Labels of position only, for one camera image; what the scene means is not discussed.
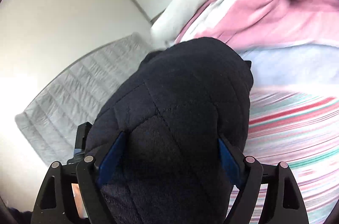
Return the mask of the pink velvet blanket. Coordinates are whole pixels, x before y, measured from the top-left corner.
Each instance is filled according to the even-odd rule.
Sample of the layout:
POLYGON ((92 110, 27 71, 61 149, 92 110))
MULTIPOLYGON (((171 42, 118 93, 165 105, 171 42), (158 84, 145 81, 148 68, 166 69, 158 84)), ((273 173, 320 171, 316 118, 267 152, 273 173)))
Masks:
POLYGON ((211 37, 234 49, 338 46, 338 0, 207 0, 176 38, 211 37))

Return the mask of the pale blue folded duvet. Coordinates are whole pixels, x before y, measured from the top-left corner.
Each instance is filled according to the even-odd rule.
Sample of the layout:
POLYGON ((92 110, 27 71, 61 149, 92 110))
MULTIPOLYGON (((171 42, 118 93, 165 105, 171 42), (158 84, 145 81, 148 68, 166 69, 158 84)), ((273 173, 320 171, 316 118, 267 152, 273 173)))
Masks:
POLYGON ((338 48, 304 44, 239 52, 251 61, 254 87, 338 97, 338 48))

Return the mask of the grey quilted headboard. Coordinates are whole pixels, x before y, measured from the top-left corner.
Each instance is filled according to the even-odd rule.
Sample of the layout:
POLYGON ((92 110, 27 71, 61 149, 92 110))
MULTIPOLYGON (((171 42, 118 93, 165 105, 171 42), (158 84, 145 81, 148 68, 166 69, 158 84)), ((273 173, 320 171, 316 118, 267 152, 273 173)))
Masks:
POLYGON ((96 48, 65 68, 16 115, 18 129, 45 165, 72 158, 78 126, 94 122, 153 50, 138 33, 96 48))

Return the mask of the black quilted fleece coat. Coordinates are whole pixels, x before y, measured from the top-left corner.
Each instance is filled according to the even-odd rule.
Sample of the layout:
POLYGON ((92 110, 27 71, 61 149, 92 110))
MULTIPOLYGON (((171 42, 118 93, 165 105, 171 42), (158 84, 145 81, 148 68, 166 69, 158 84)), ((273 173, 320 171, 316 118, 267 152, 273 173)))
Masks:
POLYGON ((199 38, 149 54, 105 103, 86 141, 97 150, 122 131, 124 154, 101 193, 117 223, 223 223, 232 185, 219 137, 244 149, 250 63, 199 38))

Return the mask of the patterned striped bed sheet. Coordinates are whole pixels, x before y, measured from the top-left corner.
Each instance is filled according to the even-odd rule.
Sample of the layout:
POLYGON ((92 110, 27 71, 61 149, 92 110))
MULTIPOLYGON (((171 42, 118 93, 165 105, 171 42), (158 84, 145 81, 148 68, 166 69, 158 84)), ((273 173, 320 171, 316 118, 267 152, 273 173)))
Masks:
POLYGON ((324 223, 338 201, 338 98, 254 89, 244 154, 286 162, 310 223, 324 223))

